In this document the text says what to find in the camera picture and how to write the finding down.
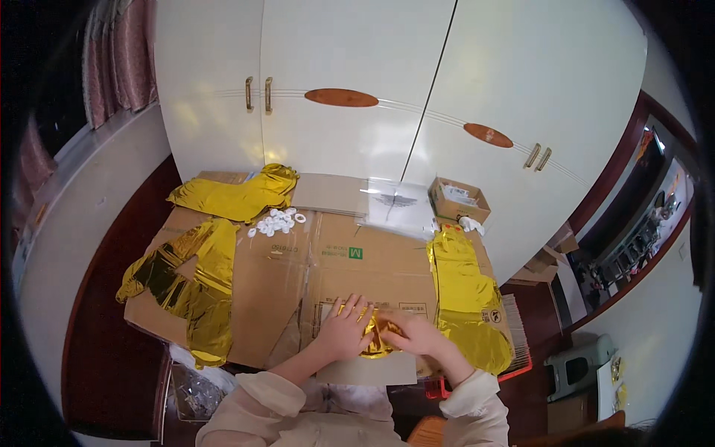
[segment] shirt cuff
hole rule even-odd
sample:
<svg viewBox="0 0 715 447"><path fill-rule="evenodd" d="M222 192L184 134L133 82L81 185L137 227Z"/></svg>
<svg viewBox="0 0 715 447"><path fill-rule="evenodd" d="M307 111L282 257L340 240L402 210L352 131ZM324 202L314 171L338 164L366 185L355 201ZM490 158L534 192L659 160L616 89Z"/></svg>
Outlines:
<svg viewBox="0 0 715 447"><path fill-rule="evenodd" d="M295 417L305 405L305 393L283 377L261 371L256 374L237 374L238 384L258 401L284 417Z"/></svg>
<svg viewBox="0 0 715 447"><path fill-rule="evenodd" d="M452 391L449 399L440 402L442 413L448 418L478 416L487 399L499 392L499 382L494 375L475 370L469 378Z"/></svg>

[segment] rolled-up sleeve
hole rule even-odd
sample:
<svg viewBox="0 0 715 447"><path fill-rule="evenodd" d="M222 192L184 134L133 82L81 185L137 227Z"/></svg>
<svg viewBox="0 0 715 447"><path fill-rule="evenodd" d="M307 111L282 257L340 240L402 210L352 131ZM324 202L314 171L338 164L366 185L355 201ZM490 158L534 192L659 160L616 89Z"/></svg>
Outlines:
<svg viewBox="0 0 715 447"><path fill-rule="evenodd" d="M265 371L236 379L236 389L196 435L196 447L266 446L278 439L277 424L305 404L305 393L279 375Z"/></svg>
<svg viewBox="0 0 715 447"><path fill-rule="evenodd" d="M496 395L497 378L477 370L440 403L448 421L444 446L508 446L507 408Z"/></svg>

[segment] beige shirt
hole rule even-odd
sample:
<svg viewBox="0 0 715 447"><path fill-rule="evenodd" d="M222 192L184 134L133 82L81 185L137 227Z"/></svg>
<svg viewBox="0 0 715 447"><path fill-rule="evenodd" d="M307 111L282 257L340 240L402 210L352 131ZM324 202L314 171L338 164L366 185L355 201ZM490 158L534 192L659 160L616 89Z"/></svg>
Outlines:
<svg viewBox="0 0 715 447"><path fill-rule="evenodd" d="M391 422L355 414L300 413L305 393L269 372L237 374L239 386L199 430L196 447L406 446ZM444 446L507 446L506 407L493 375L477 370L440 409Z"/></svg>

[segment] green logo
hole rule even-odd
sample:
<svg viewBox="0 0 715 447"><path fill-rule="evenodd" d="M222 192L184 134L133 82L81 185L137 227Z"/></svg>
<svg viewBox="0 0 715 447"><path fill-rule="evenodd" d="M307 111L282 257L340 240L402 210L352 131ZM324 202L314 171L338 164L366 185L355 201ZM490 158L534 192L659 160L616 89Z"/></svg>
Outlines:
<svg viewBox="0 0 715 447"><path fill-rule="evenodd" d="M363 249L350 247L350 251L347 256L350 259L362 259L363 258Z"/></svg>

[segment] white wardrobe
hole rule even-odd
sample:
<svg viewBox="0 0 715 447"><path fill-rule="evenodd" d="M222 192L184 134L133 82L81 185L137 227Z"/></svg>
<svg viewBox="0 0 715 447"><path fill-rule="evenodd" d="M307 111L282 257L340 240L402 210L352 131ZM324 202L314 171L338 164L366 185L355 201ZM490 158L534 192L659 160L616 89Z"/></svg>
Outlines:
<svg viewBox="0 0 715 447"><path fill-rule="evenodd" d="M154 52L182 179L280 162L475 185L501 284L611 157L646 45L621 0L159 0ZM375 105L305 97L317 89Z"/></svg>

